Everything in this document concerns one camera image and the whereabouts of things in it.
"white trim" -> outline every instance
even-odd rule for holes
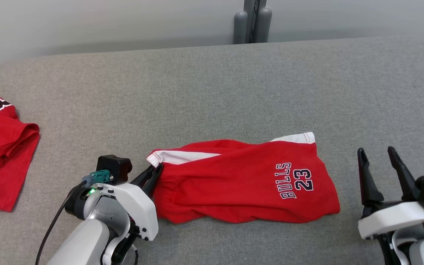
[[[286,141],[286,142],[294,142],[294,143],[315,143],[315,136],[313,132],[309,131],[303,134],[293,134],[288,136],[279,137],[276,139],[272,139],[274,141]]]
[[[154,167],[160,163],[169,163],[180,165],[191,161],[196,161],[204,158],[212,158],[220,154],[202,153],[202,152],[185,152],[172,150],[159,150],[147,156],[146,160]]]

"white wall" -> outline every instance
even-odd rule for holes
[[[244,0],[0,0],[0,63],[232,43]],[[269,42],[424,36],[424,0],[267,0]]]
[[[0,63],[24,57],[231,44],[243,0],[0,0]]]
[[[424,0],[267,0],[268,42],[424,36]]]

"red shorts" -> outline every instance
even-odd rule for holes
[[[262,144],[222,139],[157,149],[147,161],[164,165],[154,200],[158,217],[174,223],[203,216],[305,223],[340,211],[311,132]]]

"gray table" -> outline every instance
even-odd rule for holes
[[[133,178],[155,148],[313,131],[338,191],[341,212],[305,224],[160,220],[158,237],[137,243],[141,264],[382,264],[378,243],[358,235],[356,150],[386,199],[402,194],[387,146],[424,174],[424,39],[39,57],[0,65],[0,96],[42,134],[14,211],[0,213],[0,264],[34,262],[65,195],[104,154],[130,158]],[[61,215],[43,263],[78,223]]]

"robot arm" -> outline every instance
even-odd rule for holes
[[[122,183],[131,168],[127,158],[101,156],[91,176],[108,170],[111,176],[98,178],[107,182],[70,192],[64,208],[83,221],[49,265],[120,265],[136,239],[155,239],[158,219],[151,198],[162,165],[148,168],[132,183]]]
[[[377,239],[386,265],[424,265],[424,176],[414,180],[393,147],[388,148],[403,195],[384,201],[369,172],[369,161],[358,150],[363,215],[358,230],[364,239]]]

